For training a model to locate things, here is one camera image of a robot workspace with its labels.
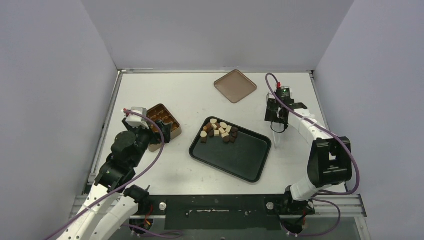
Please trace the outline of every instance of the purple cable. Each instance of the purple cable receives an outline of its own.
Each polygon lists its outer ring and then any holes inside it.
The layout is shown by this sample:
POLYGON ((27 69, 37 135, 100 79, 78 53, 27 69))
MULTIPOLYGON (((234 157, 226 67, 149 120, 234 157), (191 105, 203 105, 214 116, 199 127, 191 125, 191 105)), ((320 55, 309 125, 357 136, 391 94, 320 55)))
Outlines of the purple cable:
MULTIPOLYGON (((287 105, 285 105, 276 95, 276 93, 273 91, 273 88, 270 85, 270 82, 268 81, 268 76, 272 76, 275 81, 278 84, 278 80, 277 77, 272 74, 272 73, 267 73, 265 76, 265 81, 266 84, 268 85, 269 90, 271 91, 272 95, 274 96, 274 98, 281 104, 281 106, 283 106, 285 109, 287 109, 290 113, 294 114, 295 116, 297 116, 298 118, 304 119, 305 121, 307 121, 310 124, 315 124, 313 121, 311 121, 309 118, 303 118, 302 115, 300 115, 299 113, 293 111, 292 109, 290 109, 287 105)), ((354 192, 356 192, 359 188, 359 183, 360 183, 360 175, 359 175, 359 168, 358 168, 358 164, 357 161, 355 160, 354 156, 352 155, 351 151, 349 151, 348 147, 343 143, 343 141, 334 133, 330 132, 329 130, 323 128, 320 125, 315 125, 315 127, 321 131, 323 131, 324 133, 327 133, 328 135, 332 136, 338 143, 340 143, 340 145, 342 146, 342 148, 346 151, 347 155, 349 156, 349 158, 352 161, 353 167, 355 168, 355 173, 356 173, 356 183, 355 183, 355 187, 353 187, 352 190, 347 191, 347 192, 332 192, 332 191, 328 191, 328 190, 321 190, 320 192, 322 193, 326 193, 326 194, 332 194, 332 195, 350 195, 353 194, 354 192)))
MULTIPOLYGON (((333 205, 337 209, 337 212, 338 212, 337 222, 335 223, 335 225, 332 228, 329 228, 326 231, 323 231, 323 232, 320 232, 320 233, 303 233, 303 234, 300 233, 300 234, 298 234, 299 237, 318 237, 318 236, 326 235, 326 234, 332 232, 334 229, 336 229, 337 226, 339 225, 340 221, 342 220, 342 212, 340 211, 339 206, 337 206, 333 202, 327 201, 327 200, 315 199, 315 198, 313 200, 317 201, 317 202, 322 202, 322 203, 327 203, 327 204, 333 205)), ((294 233, 291 233, 291 232, 288 232, 288 233, 292 236, 296 236, 296 234, 294 234, 294 233)))
POLYGON ((146 230, 142 227, 135 226, 135 225, 122 224, 122 226, 123 227, 130 227, 130 228, 133 228, 133 229, 138 229, 138 230, 141 230, 141 231, 147 233, 148 235, 145 235, 145 234, 140 235, 140 237, 145 237, 145 238, 158 237, 158 238, 163 238, 163 239, 177 239, 177 238, 180 238, 180 237, 183 236, 183 231, 181 231, 181 230, 171 230, 171 231, 165 231, 165 232, 162 232, 162 233, 154 233, 152 231, 146 230), (178 235, 167 236, 165 234, 178 234, 178 235))
POLYGON ((156 158, 153 160, 153 162, 151 162, 151 164, 144 171, 142 171, 140 174, 138 174, 137 176, 135 176, 132 180, 130 180, 129 182, 123 184, 122 186, 118 187, 117 189, 109 192, 108 194, 102 196, 101 198, 99 198, 95 202, 93 202, 91 205, 88 206, 88 208, 82 210, 76 216, 74 216, 73 218, 71 218, 65 225, 61 226, 58 230, 56 230, 55 232, 53 232, 52 234, 50 234, 49 236, 47 236, 46 238, 44 238, 44 240, 49 240, 53 236, 55 236, 56 234, 58 234, 61 231, 63 231, 67 226, 69 226, 71 223, 73 223, 75 220, 77 220, 79 217, 81 217, 83 214, 85 214, 88 211, 88 209, 91 209, 92 207, 94 207, 95 205, 97 205, 98 203, 100 203, 101 201, 103 201, 104 199, 106 199, 107 197, 109 197, 110 195, 112 195, 112 194, 114 194, 114 193, 116 193, 116 192, 118 192, 118 191, 120 191, 122 189, 125 189, 125 187, 127 187, 130 184, 132 184, 134 181, 136 181, 141 176, 143 176, 145 173, 147 173, 147 171, 149 171, 153 167, 153 165, 155 165, 155 163, 158 161, 159 157, 162 154, 162 151, 164 150, 164 146, 165 146, 165 137, 164 137, 164 134, 161 131, 161 128, 154 121, 152 121, 150 118, 148 118, 146 116, 143 116, 140 113, 133 112, 133 111, 130 111, 130 110, 124 110, 123 112, 125 114, 132 114, 132 115, 139 116, 142 119, 145 119, 149 123, 153 124, 153 126, 159 131, 161 145, 160 145, 159 153, 157 154, 156 158))

